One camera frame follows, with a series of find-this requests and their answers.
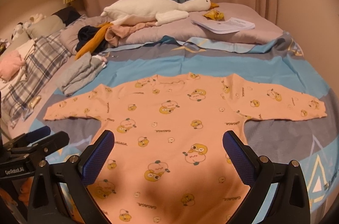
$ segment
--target silver screw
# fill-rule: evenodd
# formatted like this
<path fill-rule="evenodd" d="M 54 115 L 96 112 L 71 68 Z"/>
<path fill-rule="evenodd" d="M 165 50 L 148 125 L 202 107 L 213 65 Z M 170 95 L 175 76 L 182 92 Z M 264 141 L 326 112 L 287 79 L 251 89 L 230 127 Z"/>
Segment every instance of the silver screw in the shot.
<path fill-rule="evenodd" d="M 78 160 L 78 158 L 79 158 L 79 156 L 73 155 L 73 156 L 71 156 L 71 157 L 69 158 L 69 161 L 70 161 L 71 163 L 75 163 L 75 162 Z"/>
<path fill-rule="evenodd" d="M 45 160 L 40 161 L 39 166 L 43 167 L 44 165 L 46 165 L 46 161 Z"/>
<path fill-rule="evenodd" d="M 268 158 L 266 156 L 260 156 L 260 161 L 263 163 L 267 163 L 268 162 Z"/>
<path fill-rule="evenodd" d="M 295 167 L 298 167 L 299 166 L 299 162 L 296 161 L 296 160 L 292 160 L 292 165 L 295 166 Z"/>

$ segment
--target gray folded clothing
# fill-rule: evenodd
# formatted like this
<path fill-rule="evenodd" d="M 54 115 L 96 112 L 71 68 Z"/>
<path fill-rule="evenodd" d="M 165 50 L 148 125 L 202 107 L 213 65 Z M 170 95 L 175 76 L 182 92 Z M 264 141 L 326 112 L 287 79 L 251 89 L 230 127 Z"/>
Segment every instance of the gray folded clothing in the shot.
<path fill-rule="evenodd" d="M 92 57 L 90 52 L 87 52 L 60 76 L 57 87 L 65 96 L 71 96 L 95 79 L 103 69 L 102 63 L 100 59 Z"/>

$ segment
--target small yellow package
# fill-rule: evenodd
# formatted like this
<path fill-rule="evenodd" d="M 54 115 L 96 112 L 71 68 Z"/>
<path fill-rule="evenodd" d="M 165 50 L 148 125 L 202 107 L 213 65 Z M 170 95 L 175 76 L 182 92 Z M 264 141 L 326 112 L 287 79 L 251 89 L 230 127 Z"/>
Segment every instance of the small yellow package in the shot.
<path fill-rule="evenodd" d="M 211 10 L 208 13 L 204 14 L 203 16 L 217 21 L 224 19 L 224 13 L 219 12 L 217 10 Z"/>

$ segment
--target orange beak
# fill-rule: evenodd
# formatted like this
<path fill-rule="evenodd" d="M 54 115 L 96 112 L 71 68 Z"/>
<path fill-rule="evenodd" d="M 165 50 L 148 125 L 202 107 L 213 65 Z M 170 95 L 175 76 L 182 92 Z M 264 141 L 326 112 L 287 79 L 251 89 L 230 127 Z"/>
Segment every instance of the orange beak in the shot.
<path fill-rule="evenodd" d="M 218 7 L 219 7 L 218 4 L 211 2 L 210 10 L 211 10 L 211 9 L 214 9 L 214 8 L 218 8 Z"/>

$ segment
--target booklet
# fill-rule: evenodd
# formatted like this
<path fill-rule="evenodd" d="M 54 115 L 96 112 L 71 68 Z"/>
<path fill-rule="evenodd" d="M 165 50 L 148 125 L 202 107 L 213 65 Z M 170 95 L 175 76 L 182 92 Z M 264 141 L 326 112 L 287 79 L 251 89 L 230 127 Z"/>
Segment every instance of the booklet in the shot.
<path fill-rule="evenodd" d="M 192 22 L 216 34 L 229 34 L 255 28 L 254 23 L 234 17 L 231 17 L 229 20 L 226 21 L 215 21 L 215 20 L 198 21 L 196 19 L 192 19 Z"/>

